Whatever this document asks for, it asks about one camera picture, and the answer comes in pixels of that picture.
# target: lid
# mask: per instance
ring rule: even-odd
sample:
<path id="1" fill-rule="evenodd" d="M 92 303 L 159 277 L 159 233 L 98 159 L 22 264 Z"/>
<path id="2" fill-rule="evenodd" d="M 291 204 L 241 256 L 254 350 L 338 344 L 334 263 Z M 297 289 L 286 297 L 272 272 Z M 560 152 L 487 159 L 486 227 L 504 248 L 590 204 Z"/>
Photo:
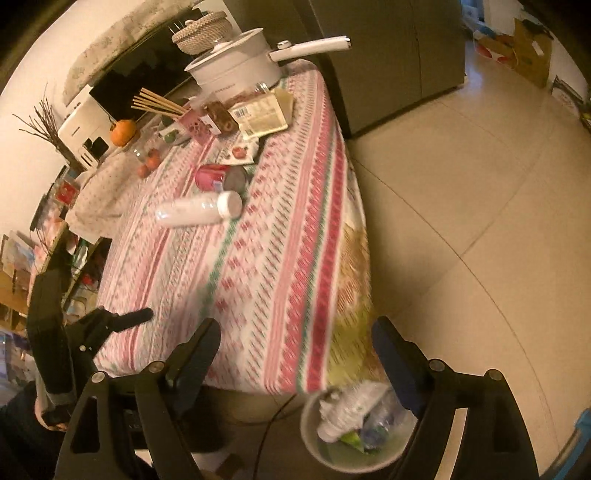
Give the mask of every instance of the lid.
<path id="1" fill-rule="evenodd" d="M 323 421 L 318 426 L 317 433 L 320 440 L 326 443 L 334 443 L 343 436 L 343 432 L 341 430 L 336 429 L 327 421 Z"/>
<path id="2" fill-rule="evenodd" d="M 244 42 L 248 41 L 250 38 L 254 37 L 260 32 L 262 32 L 262 28 L 255 28 L 254 30 L 249 30 L 247 32 L 241 33 L 233 40 L 222 42 L 216 45 L 210 51 L 203 53 L 202 55 L 198 56 L 195 60 L 193 60 L 191 63 L 189 63 L 189 65 L 185 67 L 185 72 L 193 70 L 195 67 L 202 66 L 204 63 L 216 58 L 219 54 L 229 50 L 232 47 L 237 47 L 238 45 L 243 44 Z"/>
<path id="3" fill-rule="evenodd" d="M 217 211 L 224 220 L 234 220 L 242 213 L 242 199 L 236 192 L 221 192 L 217 198 Z"/>
<path id="4" fill-rule="evenodd" d="M 246 170 L 241 165 L 233 165 L 226 170 L 223 189 L 242 193 L 246 187 Z"/>
<path id="5" fill-rule="evenodd" d="M 220 20 L 224 20 L 226 17 L 227 17 L 226 12 L 223 12 L 223 11 L 211 12 L 211 13 L 208 13 L 204 17 L 201 17 L 197 20 L 191 20 L 188 25 L 185 22 L 185 25 L 187 25 L 187 26 L 185 28 L 183 28 L 182 30 L 179 30 L 178 32 L 176 32 L 172 36 L 172 40 L 175 43 L 183 41 L 183 40 L 187 39 L 188 37 L 198 34 L 200 30 L 203 30 L 208 25 L 215 23 L 215 22 L 219 22 Z"/>

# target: saucepan handle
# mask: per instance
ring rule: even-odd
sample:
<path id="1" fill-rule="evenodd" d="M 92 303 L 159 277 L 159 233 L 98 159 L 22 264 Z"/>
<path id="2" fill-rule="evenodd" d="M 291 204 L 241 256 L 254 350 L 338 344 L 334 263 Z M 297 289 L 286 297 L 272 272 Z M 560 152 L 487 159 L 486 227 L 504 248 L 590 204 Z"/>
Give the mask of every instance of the saucepan handle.
<path id="1" fill-rule="evenodd" d="M 340 37 L 321 38 L 320 40 L 297 43 L 296 45 L 272 51 L 269 53 L 269 56 L 273 61 L 281 61 L 304 57 L 306 55 L 314 55 L 315 53 L 348 50 L 350 48 L 351 40 L 349 37 L 341 35 Z"/>

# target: pink patterned tablecloth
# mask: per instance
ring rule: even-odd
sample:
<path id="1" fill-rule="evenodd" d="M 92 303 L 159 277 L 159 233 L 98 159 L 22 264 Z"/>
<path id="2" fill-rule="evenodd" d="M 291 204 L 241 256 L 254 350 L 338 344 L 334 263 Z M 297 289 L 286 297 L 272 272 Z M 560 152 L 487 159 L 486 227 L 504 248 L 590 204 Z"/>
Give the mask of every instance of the pink patterned tablecloth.
<path id="1" fill-rule="evenodd" d="M 222 327 L 206 383 L 231 390 L 315 391 L 373 377 L 365 217 L 345 143 L 316 67 L 285 68 L 295 96 L 290 128 L 269 137 L 241 218 L 167 229 L 163 201 L 198 192 L 195 166 L 223 141 L 173 148 L 122 218 L 99 304 L 154 319 L 113 334 L 97 354 L 112 375 L 165 359 L 201 319 Z"/>

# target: plastic bottle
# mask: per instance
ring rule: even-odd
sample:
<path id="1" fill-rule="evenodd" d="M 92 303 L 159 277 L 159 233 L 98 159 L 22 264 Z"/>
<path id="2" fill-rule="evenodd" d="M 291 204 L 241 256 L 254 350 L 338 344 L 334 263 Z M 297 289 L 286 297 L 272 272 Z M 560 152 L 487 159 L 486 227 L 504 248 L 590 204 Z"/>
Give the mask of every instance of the plastic bottle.
<path id="1" fill-rule="evenodd" d="M 380 448 L 404 419 L 405 408 L 390 389 L 369 413 L 359 438 L 365 450 Z"/>
<path id="2" fill-rule="evenodd" d="M 242 199 L 236 192 L 203 192 L 163 203 L 156 209 L 156 220 L 168 227 L 210 225 L 238 218 Z"/>
<path id="3" fill-rule="evenodd" d="M 345 433 L 361 428 L 363 418 L 379 402 L 389 385 L 363 381 L 344 390 L 339 401 L 318 426 L 318 437 L 336 442 Z"/>

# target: dried branches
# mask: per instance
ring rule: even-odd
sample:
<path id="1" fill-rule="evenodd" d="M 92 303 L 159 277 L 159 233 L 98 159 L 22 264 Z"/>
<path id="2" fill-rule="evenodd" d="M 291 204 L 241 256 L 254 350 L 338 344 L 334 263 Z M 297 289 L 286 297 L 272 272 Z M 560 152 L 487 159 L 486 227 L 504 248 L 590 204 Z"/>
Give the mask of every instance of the dried branches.
<path id="1" fill-rule="evenodd" d="M 22 123 L 24 123 L 28 129 L 19 128 L 21 132 L 26 132 L 34 137 L 39 137 L 46 142 L 52 144 L 56 150 L 62 154 L 66 159 L 70 168 L 76 170 L 78 173 L 84 171 L 81 163 L 74 156 L 74 154 L 64 145 L 64 142 L 57 136 L 56 119 L 53 116 L 51 105 L 49 100 L 43 94 L 43 99 L 39 102 L 38 107 L 34 107 L 35 115 L 29 115 L 29 121 L 23 120 L 18 115 L 13 113 L 13 116 L 17 117 Z"/>

